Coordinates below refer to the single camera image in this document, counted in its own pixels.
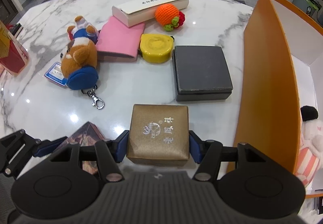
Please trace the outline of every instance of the black pom-pom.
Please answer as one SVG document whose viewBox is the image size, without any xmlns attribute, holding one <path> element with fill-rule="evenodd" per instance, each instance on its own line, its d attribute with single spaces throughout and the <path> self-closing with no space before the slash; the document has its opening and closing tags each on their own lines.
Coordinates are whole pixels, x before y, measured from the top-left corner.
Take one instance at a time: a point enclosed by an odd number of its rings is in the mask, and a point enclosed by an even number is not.
<svg viewBox="0 0 323 224">
<path fill-rule="evenodd" d="M 302 114 L 303 121 L 313 120 L 319 117 L 319 113 L 316 110 L 316 108 L 309 105 L 305 105 L 301 107 L 301 114 Z"/>
</svg>

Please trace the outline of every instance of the dark door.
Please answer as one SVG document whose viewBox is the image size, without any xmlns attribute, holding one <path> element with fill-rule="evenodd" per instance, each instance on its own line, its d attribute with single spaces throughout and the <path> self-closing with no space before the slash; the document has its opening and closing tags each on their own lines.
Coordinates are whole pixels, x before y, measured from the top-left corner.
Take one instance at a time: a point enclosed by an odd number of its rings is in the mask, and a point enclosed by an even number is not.
<svg viewBox="0 0 323 224">
<path fill-rule="evenodd" d="M 0 20 L 2 23 L 9 24 L 17 12 L 11 0 L 0 0 Z"/>
</svg>

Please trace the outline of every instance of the dark gray box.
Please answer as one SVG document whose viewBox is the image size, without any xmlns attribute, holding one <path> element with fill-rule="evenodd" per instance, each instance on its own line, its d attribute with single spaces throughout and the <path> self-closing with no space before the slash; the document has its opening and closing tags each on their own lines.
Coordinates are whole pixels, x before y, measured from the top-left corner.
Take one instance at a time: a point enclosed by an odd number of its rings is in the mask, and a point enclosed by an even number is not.
<svg viewBox="0 0 323 224">
<path fill-rule="evenodd" d="M 175 46 L 172 53 L 177 101 L 227 99 L 232 92 L 219 46 Z"/>
</svg>

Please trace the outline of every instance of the orange crochet ball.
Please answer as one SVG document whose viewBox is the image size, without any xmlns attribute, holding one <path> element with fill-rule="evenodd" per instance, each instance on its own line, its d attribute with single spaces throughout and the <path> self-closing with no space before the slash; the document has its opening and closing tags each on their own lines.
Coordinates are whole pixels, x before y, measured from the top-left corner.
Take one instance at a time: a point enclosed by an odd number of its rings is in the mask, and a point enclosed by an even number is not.
<svg viewBox="0 0 323 224">
<path fill-rule="evenodd" d="M 162 26 L 171 24 L 173 18 L 178 16 L 179 10 L 172 4 L 162 4 L 155 12 L 155 18 Z"/>
</svg>

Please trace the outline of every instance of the gray flower pot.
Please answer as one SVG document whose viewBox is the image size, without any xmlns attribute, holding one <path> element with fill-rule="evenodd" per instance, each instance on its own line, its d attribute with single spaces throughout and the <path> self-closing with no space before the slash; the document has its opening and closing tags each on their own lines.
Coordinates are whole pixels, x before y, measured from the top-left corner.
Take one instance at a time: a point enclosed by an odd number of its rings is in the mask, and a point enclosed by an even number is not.
<svg viewBox="0 0 323 224">
<path fill-rule="evenodd" d="M 293 0 L 293 4 L 297 6 L 300 10 L 307 14 L 308 7 L 311 8 L 311 13 L 309 14 L 310 17 L 314 14 L 317 8 L 321 8 L 321 5 L 318 0 Z"/>
</svg>

